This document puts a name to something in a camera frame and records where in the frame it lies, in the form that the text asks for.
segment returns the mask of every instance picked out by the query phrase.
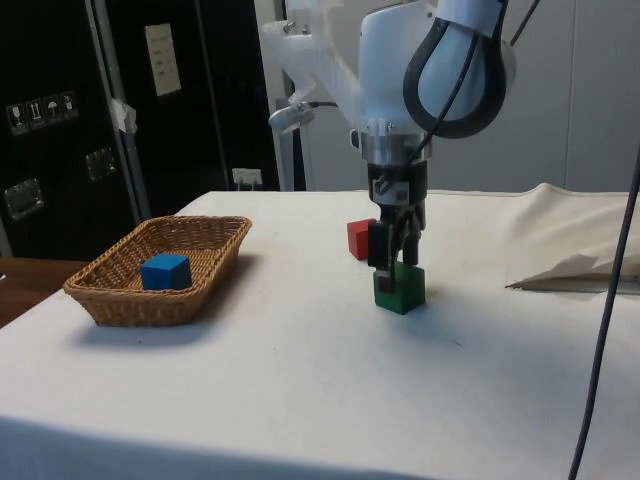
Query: metal handle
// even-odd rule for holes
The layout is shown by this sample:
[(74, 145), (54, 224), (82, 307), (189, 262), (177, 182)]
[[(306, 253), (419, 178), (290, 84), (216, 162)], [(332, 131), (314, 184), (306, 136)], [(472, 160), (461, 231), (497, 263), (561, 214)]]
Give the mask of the metal handle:
[(30, 178), (6, 189), (4, 200), (14, 221), (22, 220), (44, 208), (44, 198), (37, 178)]

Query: metal pole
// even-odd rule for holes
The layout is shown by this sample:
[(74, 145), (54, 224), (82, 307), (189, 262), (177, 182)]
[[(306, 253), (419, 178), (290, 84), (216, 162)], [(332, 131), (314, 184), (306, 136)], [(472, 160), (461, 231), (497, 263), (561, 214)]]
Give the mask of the metal pole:
[[(96, 21), (94, 17), (93, 6), (91, 5), (91, 0), (85, 0), (84, 2), (85, 8), (87, 10), (87, 18), (89, 19), (89, 26), (91, 27), (91, 37), (93, 39), (93, 46), (96, 51), (96, 57), (98, 59), (98, 67), (100, 68), (100, 78), (102, 80), (102, 87), (104, 89), (105, 101), (107, 102), (107, 107), (109, 111), (111, 111), (111, 90), (109, 88), (109, 79), (107, 78), (106, 68), (104, 65), (104, 58), (102, 47), (100, 46), (100, 38), (98, 37), (98, 28), (96, 26)], [(129, 165), (127, 164), (127, 157), (124, 152), (124, 147), (122, 145), (122, 139), (120, 138), (120, 130), (116, 124), (113, 115), (111, 115), (111, 125), (113, 128), (113, 134), (116, 141), (116, 147), (118, 149), (118, 156), (120, 157), (120, 165), (122, 168), (122, 172), (124, 174), (125, 184), (127, 186), (127, 193), (129, 194), (129, 203), (131, 204), (131, 211), (133, 212), (133, 218), (136, 224), (142, 221), (140, 217), (140, 207), (138, 205), (138, 201), (136, 199), (136, 193), (133, 185), (133, 180), (131, 179), (131, 173), (129, 171)]]
[(220, 155), (220, 162), (222, 163), (222, 171), (224, 172), (224, 184), (229, 190), (229, 170), (227, 169), (227, 161), (224, 155), (224, 148), (222, 147), (222, 130), (220, 129), (220, 118), (218, 117), (218, 106), (216, 104), (216, 92), (213, 87), (213, 78), (211, 76), (211, 63), (209, 62), (209, 49), (207, 47), (207, 40), (204, 36), (204, 22), (202, 20), (202, 9), (200, 0), (195, 0), (196, 20), (198, 22), (198, 32), (200, 33), (200, 44), (202, 45), (202, 57), (204, 60), (204, 67), (207, 71), (207, 85), (209, 87), (209, 100), (211, 102), (211, 109), (213, 110), (213, 123), (215, 126), (216, 137), (218, 138), (218, 154)]
[(5, 231), (4, 225), (2, 224), (2, 218), (0, 218), (0, 256), (13, 257), (11, 245), (9, 244), (9, 238), (7, 237), (7, 232)]
[[(102, 40), (104, 58), (106, 60), (106, 74), (111, 85), (113, 97), (123, 103), (127, 103), (124, 94), (124, 85), (120, 76), (120, 67), (118, 66), (118, 57), (116, 55), (115, 45), (113, 43), (113, 35), (111, 34), (111, 25), (109, 24), (109, 13), (105, 0), (94, 0), (95, 14), (98, 21), (98, 31)], [(140, 215), (143, 220), (151, 218), (151, 207), (149, 206), (149, 198), (147, 197), (147, 189), (142, 175), (142, 167), (140, 166), (140, 157), (136, 147), (136, 139), (130, 128), (123, 134), (124, 147), (127, 152), (129, 168), (133, 188), (136, 193), (138, 206), (140, 207)]]

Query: white wall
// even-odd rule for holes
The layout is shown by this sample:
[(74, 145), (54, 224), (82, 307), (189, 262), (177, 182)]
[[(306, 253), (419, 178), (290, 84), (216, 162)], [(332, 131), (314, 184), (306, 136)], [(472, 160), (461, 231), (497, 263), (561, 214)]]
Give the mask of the white wall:
[(640, 144), (640, 2), (579, 0), (567, 186), (628, 190)]
[[(530, 2), (511, 0), (506, 38)], [(392, 3), (348, 0), (334, 10), (336, 43), (352, 68), (362, 18)], [(517, 45), (518, 78), (500, 117), (475, 137), (436, 140), (431, 188), (523, 191), (549, 182), (627, 189), (640, 141), (638, 22), (636, 0), (543, 0)], [(328, 96), (319, 89), (317, 99)], [(335, 110), (319, 111), (303, 129), (309, 189), (365, 187), (348, 130)]]

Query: wall outlet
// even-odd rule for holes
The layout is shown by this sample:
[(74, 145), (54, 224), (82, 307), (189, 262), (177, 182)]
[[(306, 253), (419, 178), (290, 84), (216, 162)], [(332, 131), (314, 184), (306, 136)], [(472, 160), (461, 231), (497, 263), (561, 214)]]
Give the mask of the wall outlet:
[(233, 183), (243, 187), (261, 187), (262, 170), (253, 168), (234, 168)]

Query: black cable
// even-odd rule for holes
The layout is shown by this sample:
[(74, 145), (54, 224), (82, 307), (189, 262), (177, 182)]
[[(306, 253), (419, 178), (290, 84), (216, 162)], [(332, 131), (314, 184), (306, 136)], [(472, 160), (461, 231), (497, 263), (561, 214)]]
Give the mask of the black cable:
[(595, 358), (593, 360), (593, 370), (591, 372), (591, 380), (589, 382), (589, 394), (587, 396), (587, 406), (585, 408), (584, 418), (582, 419), (582, 429), (580, 430), (578, 445), (576, 447), (576, 452), (573, 457), (571, 472), (569, 473), (569, 480), (575, 480), (576, 477), (578, 476), (578, 470), (580, 469), (580, 463), (582, 462), (582, 455), (584, 454), (584, 448), (587, 443), (587, 437), (589, 436), (589, 428), (591, 427), (591, 418), (593, 417), (593, 410), (596, 403), (596, 395), (598, 393), (598, 382), (600, 380), (600, 367), (602, 366), (602, 357), (604, 355), (604, 347), (607, 342), (607, 334), (609, 333), (609, 324), (611, 323), (611, 314), (613, 313), (613, 305), (616, 301), (616, 294), (618, 293), (618, 284), (620, 283), (620, 274), (622, 272), (624, 252), (627, 248), (629, 231), (631, 230), (631, 221), (633, 220), (633, 212), (636, 207), (636, 201), (638, 199), (639, 191), (640, 191), (640, 151), (638, 152), (638, 159), (636, 160), (636, 171), (633, 175), (633, 183), (631, 184), (629, 201), (627, 202), (627, 210), (625, 211), (625, 214), (624, 214), (624, 221), (622, 222), (622, 230), (620, 232), (620, 239), (618, 241), (616, 257), (615, 257), (615, 261), (613, 262), (613, 272), (611, 274), (611, 281), (609, 283), (609, 293), (607, 294), (607, 301), (605, 303), (604, 313), (602, 315), (602, 324), (600, 325), (600, 333), (598, 334), (598, 343), (596, 345), (596, 353), (595, 353)]
[(511, 46), (512, 47), (516, 43), (518, 43), (518, 40), (520, 39), (520, 35), (522, 35), (522, 32), (524, 32), (524, 29), (527, 28), (527, 25), (529, 24), (529, 20), (531, 20), (531, 17), (533, 17), (533, 14), (535, 13), (535, 11), (538, 8), (539, 4), (540, 4), (540, 0), (533, 0), (533, 3), (531, 4), (531, 7), (529, 7), (529, 11), (527, 12), (527, 14), (525, 15), (524, 19), (522, 20), (522, 23), (518, 27), (518, 30), (516, 30), (516, 34), (511, 39)]
[(436, 135), (436, 133), (438, 132), (438, 127), (442, 124), (446, 116), (449, 114), (449, 111), (451, 110), (451, 107), (453, 107), (453, 104), (456, 101), (458, 94), (460, 93), (460, 89), (462, 88), (462, 85), (464, 84), (464, 81), (467, 78), (467, 74), (469, 73), (469, 69), (471, 68), (471, 62), (473, 61), (473, 57), (476, 53), (476, 48), (478, 46), (479, 39), (480, 39), (480, 34), (475, 33), (473, 35), (473, 38), (471, 39), (471, 44), (469, 45), (469, 51), (467, 52), (467, 58), (465, 58), (464, 60), (464, 65), (462, 66), (462, 70), (460, 71), (458, 80), (456, 81), (456, 84), (453, 87), (453, 91), (451, 92), (451, 95), (449, 96), (449, 99), (447, 100), (447, 103), (442, 109), (442, 112), (440, 113), (440, 116), (436, 120), (436, 123), (434, 124), (433, 128), (427, 134), (424, 140), (420, 142), (420, 145), (418, 145), (418, 147), (415, 149), (413, 154), (411, 154), (411, 156), (409, 157), (409, 159), (407, 160), (407, 162), (404, 164), (402, 168), (397, 170), (391, 178), (388, 178), (388, 174), (385, 174), (382, 176), (382, 178), (378, 182), (378, 193), (380, 195), (384, 195), (385, 193), (387, 193), (391, 189), (391, 187), (393, 187), (396, 184), (396, 182), (398, 182), (398, 180), (402, 178), (402, 176), (406, 173), (407, 169), (411, 166), (411, 164), (415, 160), (420, 158), (420, 155), (422, 155), (422, 151), (425, 149), (427, 145), (429, 145), (429, 142), (433, 139), (434, 135)]
[(338, 104), (335, 102), (309, 102), (309, 106), (311, 108), (318, 108), (318, 107), (337, 107)]

